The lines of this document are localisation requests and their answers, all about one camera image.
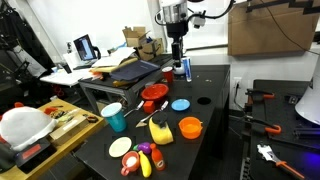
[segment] orange bowl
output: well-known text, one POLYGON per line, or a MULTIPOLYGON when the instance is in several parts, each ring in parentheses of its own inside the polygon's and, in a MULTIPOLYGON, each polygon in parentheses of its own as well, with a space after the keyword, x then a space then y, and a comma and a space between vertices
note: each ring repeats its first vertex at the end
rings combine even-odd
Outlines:
POLYGON ((179 128, 183 137, 187 139, 196 139, 200 136, 202 126, 199 119, 195 117, 186 117, 179 122, 179 128))
POLYGON ((169 88, 165 84, 153 84, 145 88, 141 96, 147 101, 158 101, 162 99, 169 91, 169 88))

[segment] green object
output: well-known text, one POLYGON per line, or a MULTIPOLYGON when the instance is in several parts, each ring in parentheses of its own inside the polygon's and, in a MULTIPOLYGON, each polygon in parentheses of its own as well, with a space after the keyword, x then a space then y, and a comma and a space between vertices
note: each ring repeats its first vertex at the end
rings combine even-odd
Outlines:
POLYGON ((139 150, 138 150, 138 146, 139 146, 139 144, 135 145, 132 149, 133 149, 134 151, 139 151, 139 150))

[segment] keyboard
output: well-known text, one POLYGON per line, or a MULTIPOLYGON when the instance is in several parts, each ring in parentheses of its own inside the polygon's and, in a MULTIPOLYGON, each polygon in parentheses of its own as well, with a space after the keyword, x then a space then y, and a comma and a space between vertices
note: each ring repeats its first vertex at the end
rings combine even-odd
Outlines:
POLYGON ((73 68, 73 70, 79 70, 79 69, 88 69, 91 68, 92 64, 86 64, 86 65, 81 65, 73 68))

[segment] black case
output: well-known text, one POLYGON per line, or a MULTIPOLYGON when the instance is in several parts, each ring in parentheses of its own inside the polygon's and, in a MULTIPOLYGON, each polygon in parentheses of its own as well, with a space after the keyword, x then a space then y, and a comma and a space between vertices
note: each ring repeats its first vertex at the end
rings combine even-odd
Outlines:
POLYGON ((24 173, 29 173, 44 160, 48 159, 56 149, 51 143, 42 138, 19 152, 15 157, 17 167, 24 173))

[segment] red cup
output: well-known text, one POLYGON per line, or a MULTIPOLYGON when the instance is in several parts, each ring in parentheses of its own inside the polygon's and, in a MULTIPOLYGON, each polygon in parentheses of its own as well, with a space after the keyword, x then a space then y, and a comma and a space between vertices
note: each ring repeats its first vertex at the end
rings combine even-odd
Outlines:
POLYGON ((121 174, 127 176, 130 172, 136 171, 140 166, 139 154, 135 151, 130 151, 122 158, 121 174))
POLYGON ((173 71, 172 71, 172 67, 165 67, 162 69, 163 72, 163 76, 166 78, 168 83, 172 83, 173 82, 173 71))

